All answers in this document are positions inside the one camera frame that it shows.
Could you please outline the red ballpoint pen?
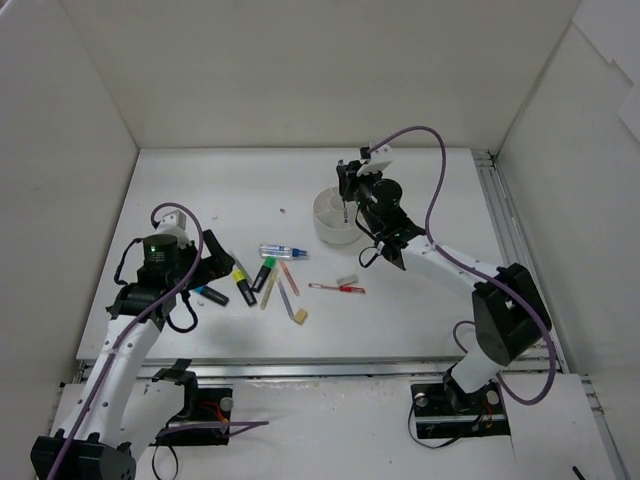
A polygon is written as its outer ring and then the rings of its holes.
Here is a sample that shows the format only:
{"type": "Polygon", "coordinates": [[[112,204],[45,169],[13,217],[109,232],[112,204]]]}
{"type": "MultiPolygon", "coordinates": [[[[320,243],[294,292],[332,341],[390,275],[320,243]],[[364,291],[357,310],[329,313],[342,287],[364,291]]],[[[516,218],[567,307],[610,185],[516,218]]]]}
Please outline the red ballpoint pen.
{"type": "Polygon", "coordinates": [[[308,283],[308,287],[312,289],[336,291],[350,294],[366,294],[366,290],[364,288],[350,285],[332,286],[321,283],[308,283]]]}

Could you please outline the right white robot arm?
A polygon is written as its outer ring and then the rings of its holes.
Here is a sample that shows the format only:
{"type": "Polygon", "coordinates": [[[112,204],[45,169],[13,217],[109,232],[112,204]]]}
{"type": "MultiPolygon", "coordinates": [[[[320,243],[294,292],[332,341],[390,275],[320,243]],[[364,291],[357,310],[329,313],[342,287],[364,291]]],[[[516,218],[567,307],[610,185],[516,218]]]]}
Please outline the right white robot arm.
{"type": "Polygon", "coordinates": [[[515,399],[525,406],[541,402],[555,380],[557,349],[549,313],[530,271],[518,263],[485,264],[443,247],[428,226],[417,226],[402,209],[401,186],[368,167],[361,160],[340,161],[336,173],[339,195],[343,202],[355,203],[355,224],[372,240],[374,256],[435,280],[472,303],[475,342],[443,376],[445,405],[464,412],[479,403],[491,380],[536,342],[544,341],[549,354],[547,380],[533,398],[515,399]]]}

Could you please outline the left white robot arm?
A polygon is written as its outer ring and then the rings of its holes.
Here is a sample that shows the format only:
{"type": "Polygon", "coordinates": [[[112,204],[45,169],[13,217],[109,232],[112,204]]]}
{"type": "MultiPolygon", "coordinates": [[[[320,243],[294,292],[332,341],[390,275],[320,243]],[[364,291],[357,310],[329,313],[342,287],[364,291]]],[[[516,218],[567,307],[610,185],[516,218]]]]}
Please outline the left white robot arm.
{"type": "Polygon", "coordinates": [[[55,434],[38,437],[32,447],[40,479],[132,479],[161,428],[199,409],[196,376],[186,359],[160,370],[141,399],[130,395],[176,300],[229,275],[234,261],[210,230],[193,242],[179,227],[158,227],[140,243],[143,263],[107,309],[103,349],[79,399],[55,434]]]}

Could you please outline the clear blue-capped glue bottle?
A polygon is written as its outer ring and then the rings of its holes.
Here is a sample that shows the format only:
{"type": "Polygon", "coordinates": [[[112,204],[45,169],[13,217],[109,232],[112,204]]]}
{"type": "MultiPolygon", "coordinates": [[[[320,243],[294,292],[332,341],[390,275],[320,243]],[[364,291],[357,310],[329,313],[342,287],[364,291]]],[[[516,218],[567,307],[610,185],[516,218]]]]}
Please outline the clear blue-capped glue bottle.
{"type": "Polygon", "coordinates": [[[308,252],[304,249],[276,244],[261,244],[258,251],[263,258],[305,259],[308,257],[308,252]]]}

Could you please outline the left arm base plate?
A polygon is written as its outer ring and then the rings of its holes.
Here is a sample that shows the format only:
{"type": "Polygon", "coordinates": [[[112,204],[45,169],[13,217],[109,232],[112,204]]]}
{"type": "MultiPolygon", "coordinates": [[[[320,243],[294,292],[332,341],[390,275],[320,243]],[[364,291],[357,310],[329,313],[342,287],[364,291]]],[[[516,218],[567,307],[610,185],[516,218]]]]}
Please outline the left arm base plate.
{"type": "MultiPolygon", "coordinates": [[[[166,428],[187,424],[211,423],[231,420],[233,409],[233,388],[230,386],[205,386],[198,390],[189,412],[174,416],[166,428]]],[[[195,429],[170,433],[156,439],[153,446],[193,447],[226,446],[229,443],[229,429],[195,429]]]]}

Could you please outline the white eraser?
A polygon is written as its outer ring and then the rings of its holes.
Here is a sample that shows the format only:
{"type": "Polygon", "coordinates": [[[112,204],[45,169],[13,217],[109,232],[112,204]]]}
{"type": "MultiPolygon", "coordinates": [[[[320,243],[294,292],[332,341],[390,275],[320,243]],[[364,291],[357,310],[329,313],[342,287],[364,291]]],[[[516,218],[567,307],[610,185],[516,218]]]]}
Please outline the white eraser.
{"type": "Polygon", "coordinates": [[[348,275],[344,275],[336,280],[336,284],[338,286],[348,286],[355,284],[359,281],[359,277],[357,274],[352,273],[348,275]]]}

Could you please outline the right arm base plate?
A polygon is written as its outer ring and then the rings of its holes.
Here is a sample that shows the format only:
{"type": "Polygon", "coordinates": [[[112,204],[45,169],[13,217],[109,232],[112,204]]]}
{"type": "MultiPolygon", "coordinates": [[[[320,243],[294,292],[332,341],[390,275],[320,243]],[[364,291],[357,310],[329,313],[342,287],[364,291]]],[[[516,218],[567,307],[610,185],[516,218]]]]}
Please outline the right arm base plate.
{"type": "Polygon", "coordinates": [[[470,406],[454,407],[440,383],[410,385],[410,435],[430,448],[471,438],[511,435],[499,384],[490,382],[470,406]]]}

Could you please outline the tan eraser block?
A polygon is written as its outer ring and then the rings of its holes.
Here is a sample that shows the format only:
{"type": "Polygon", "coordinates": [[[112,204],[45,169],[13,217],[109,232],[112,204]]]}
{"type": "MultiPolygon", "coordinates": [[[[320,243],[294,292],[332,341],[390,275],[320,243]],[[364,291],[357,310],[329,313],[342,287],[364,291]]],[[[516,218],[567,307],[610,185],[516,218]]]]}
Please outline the tan eraser block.
{"type": "Polygon", "coordinates": [[[304,309],[299,309],[294,314],[293,320],[295,323],[302,325],[305,322],[307,316],[308,316],[308,313],[304,309]]]}

